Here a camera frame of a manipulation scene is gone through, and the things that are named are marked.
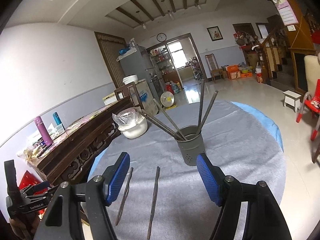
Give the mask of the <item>person's left hand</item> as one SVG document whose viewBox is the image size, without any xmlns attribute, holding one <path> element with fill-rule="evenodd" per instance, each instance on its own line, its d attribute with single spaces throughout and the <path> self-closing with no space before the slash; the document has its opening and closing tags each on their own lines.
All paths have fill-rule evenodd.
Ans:
<svg viewBox="0 0 320 240">
<path fill-rule="evenodd" d="M 34 239 L 34 234 L 37 230 L 37 227 L 40 223 L 39 216 L 35 216 L 34 220 L 31 222 L 31 230 L 28 231 L 26 225 L 21 222 L 18 218 L 15 219 L 9 219 L 10 226 L 14 232 L 14 234 L 19 238 L 23 240 L 32 240 Z"/>
</svg>

